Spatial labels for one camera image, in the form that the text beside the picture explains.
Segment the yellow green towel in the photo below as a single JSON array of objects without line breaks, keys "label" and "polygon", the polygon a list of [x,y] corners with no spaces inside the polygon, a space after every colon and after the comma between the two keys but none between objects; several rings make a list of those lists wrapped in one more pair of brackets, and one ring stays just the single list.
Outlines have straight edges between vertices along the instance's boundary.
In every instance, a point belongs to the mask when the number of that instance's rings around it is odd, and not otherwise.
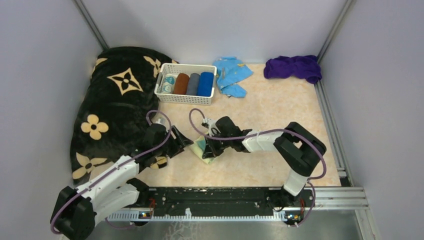
[{"label": "yellow green towel", "polygon": [[218,157],[203,158],[203,153],[206,149],[206,139],[204,136],[199,136],[193,144],[188,147],[200,160],[209,165],[214,162]]}]

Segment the royal blue towel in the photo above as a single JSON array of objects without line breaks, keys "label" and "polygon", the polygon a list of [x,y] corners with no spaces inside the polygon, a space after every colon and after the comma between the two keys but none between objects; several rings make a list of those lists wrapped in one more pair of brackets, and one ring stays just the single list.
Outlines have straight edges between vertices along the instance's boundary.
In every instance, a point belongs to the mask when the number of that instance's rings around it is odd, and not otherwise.
[{"label": "royal blue towel", "polygon": [[200,97],[210,97],[214,83],[212,72],[202,72],[199,77],[196,95]]}]

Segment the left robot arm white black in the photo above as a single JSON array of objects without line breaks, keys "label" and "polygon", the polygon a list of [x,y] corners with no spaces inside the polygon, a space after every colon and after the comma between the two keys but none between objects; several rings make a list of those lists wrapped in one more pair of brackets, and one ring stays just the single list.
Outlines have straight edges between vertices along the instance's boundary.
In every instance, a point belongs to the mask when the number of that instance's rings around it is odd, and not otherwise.
[{"label": "left robot arm white black", "polygon": [[150,187],[136,176],[156,165],[160,157],[172,158],[193,143],[174,125],[167,129],[160,123],[151,124],[143,138],[145,151],[122,155],[93,180],[60,191],[50,219],[50,230],[70,240],[85,240],[99,222],[124,207],[145,207],[150,217],[155,200]]}]

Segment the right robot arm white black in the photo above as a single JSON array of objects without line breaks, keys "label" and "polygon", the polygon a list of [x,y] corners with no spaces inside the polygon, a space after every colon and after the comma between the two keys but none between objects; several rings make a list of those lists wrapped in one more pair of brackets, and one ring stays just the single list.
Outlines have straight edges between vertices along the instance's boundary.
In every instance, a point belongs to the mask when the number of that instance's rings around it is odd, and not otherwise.
[{"label": "right robot arm white black", "polygon": [[241,130],[224,116],[219,120],[205,118],[202,126],[208,129],[203,159],[216,158],[228,148],[241,153],[278,152],[291,168],[281,193],[287,206],[295,206],[301,200],[301,191],[327,151],[318,138],[297,122],[290,122],[282,130],[259,132]]}]

